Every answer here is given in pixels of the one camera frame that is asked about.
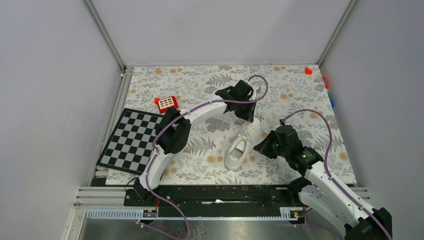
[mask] reflective surface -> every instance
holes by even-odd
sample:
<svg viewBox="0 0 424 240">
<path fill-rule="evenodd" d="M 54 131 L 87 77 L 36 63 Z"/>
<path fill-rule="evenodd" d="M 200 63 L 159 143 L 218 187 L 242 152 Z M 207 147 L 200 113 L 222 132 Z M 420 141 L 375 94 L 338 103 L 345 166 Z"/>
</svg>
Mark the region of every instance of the reflective surface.
<svg viewBox="0 0 424 240">
<path fill-rule="evenodd" d="M 311 223 L 330 224 L 321 216 L 311 214 Z M 287 221 L 193 220 L 190 240 L 309 240 L 305 227 L 293 227 Z M 179 220 L 157 220 L 151 226 L 183 237 L 186 227 Z M 336 240 L 337 236 L 320 227 L 310 227 L 317 240 Z M 86 219 L 81 240 L 169 240 L 156 231 L 141 228 L 134 220 Z"/>
</svg>

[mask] gray wall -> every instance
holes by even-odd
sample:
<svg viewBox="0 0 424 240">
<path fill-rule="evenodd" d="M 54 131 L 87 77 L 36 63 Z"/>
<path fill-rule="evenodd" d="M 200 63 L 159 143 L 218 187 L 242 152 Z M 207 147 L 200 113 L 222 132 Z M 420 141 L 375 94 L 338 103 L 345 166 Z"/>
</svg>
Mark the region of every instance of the gray wall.
<svg viewBox="0 0 424 240">
<path fill-rule="evenodd" d="M 93 0 L 127 64 L 316 63 L 349 0 Z"/>
<path fill-rule="evenodd" d="M 355 174 L 395 239 L 423 227 L 423 12 L 419 0 L 359 1 L 322 67 Z"/>
<path fill-rule="evenodd" d="M 80 0 L 0 2 L 0 239 L 57 240 L 120 71 Z"/>
</svg>

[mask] floral tablecloth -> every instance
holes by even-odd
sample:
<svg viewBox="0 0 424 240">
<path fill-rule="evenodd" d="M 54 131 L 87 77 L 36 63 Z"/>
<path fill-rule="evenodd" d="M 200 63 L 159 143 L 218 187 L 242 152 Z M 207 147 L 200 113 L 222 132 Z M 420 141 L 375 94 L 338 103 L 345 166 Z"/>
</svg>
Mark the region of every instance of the floral tablecloth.
<svg viewBox="0 0 424 240">
<path fill-rule="evenodd" d="M 305 67 L 313 73 L 305 74 Z M 175 96 L 179 109 L 208 100 L 216 90 L 234 86 L 252 75 L 262 75 L 269 83 L 266 97 L 256 105 L 262 138 L 279 126 L 279 119 L 299 109 L 314 109 L 329 121 L 333 145 L 328 165 L 345 183 L 356 183 L 349 157 L 317 65 L 205 65 L 143 66 L 134 69 L 125 108 L 159 113 L 154 98 Z M 260 96 L 265 84 L 260 78 L 249 83 Z M 224 165 L 232 139 L 243 124 L 233 113 L 211 117 L 191 129 L 186 147 L 166 167 L 162 185 L 287 184 L 300 174 L 286 161 L 269 159 L 252 151 L 236 171 Z M 302 112 L 287 121 L 297 130 L 303 144 L 324 156 L 329 135 L 315 113 Z M 109 169 L 107 185 L 125 185 L 134 174 Z"/>
</svg>

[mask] chessboard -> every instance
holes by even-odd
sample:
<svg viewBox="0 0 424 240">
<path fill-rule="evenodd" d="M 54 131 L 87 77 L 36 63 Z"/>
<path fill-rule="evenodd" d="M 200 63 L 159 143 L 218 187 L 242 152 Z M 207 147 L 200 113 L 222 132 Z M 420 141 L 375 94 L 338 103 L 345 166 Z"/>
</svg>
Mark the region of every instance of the chessboard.
<svg viewBox="0 0 424 240">
<path fill-rule="evenodd" d="M 97 165 L 141 175 L 153 151 L 162 115 L 124 108 Z"/>
</svg>

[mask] white shoe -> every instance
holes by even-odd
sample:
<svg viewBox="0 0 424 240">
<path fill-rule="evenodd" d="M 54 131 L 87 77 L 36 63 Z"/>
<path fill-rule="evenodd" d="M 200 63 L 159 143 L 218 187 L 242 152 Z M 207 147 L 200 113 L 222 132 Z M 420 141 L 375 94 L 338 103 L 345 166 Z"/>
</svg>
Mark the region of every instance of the white shoe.
<svg viewBox="0 0 424 240">
<path fill-rule="evenodd" d="M 258 144 L 261 131 L 261 121 L 256 117 L 253 118 L 253 123 L 247 121 L 241 126 L 225 156 L 224 164 L 227 168 L 233 171 L 240 168 L 253 147 Z"/>
</svg>

